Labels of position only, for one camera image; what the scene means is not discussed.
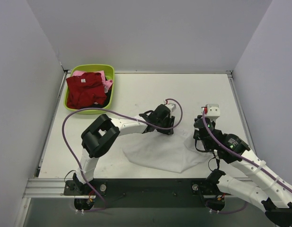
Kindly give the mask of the aluminium front rail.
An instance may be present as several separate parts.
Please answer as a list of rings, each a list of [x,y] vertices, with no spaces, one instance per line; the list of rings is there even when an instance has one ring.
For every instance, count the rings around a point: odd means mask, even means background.
[[[64,196],[63,179],[28,179],[23,198],[60,198]]]

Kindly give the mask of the black t shirt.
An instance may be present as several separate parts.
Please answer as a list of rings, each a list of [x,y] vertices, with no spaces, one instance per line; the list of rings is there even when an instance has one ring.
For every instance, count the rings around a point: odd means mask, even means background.
[[[79,108],[100,105],[103,107],[108,99],[108,92],[113,84],[112,80],[100,72],[86,72],[80,77]]]

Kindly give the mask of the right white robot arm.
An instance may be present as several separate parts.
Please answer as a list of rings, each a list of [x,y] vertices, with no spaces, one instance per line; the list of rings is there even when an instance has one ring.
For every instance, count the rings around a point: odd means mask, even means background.
[[[220,192],[258,207],[275,225],[292,227],[292,185],[273,172],[240,137],[217,130],[211,118],[199,115],[194,128],[194,139],[202,143],[205,152],[241,171],[255,186],[236,180],[217,168],[206,180],[216,185]]]

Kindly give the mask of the white t shirt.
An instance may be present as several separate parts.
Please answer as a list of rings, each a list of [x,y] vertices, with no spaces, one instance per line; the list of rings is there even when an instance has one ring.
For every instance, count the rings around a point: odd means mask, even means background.
[[[212,154],[195,148],[193,133],[186,131],[172,135],[133,134],[125,137],[122,151],[133,164],[174,173],[182,173],[212,158]]]

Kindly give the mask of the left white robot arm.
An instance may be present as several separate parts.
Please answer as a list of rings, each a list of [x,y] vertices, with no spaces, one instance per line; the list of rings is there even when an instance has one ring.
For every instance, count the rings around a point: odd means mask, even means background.
[[[100,115],[81,135],[83,151],[80,167],[73,175],[75,190],[83,195],[90,192],[97,162],[110,150],[117,137],[154,130],[166,135],[173,134],[175,117],[172,113],[175,109],[173,103],[160,104],[154,111],[141,113],[132,120]]]

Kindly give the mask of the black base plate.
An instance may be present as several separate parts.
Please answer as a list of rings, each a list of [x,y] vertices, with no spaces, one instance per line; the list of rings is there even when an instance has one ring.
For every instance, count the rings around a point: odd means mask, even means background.
[[[64,195],[75,196],[78,210],[108,208],[225,207],[226,193],[204,178],[94,179],[90,184],[66,181]]]

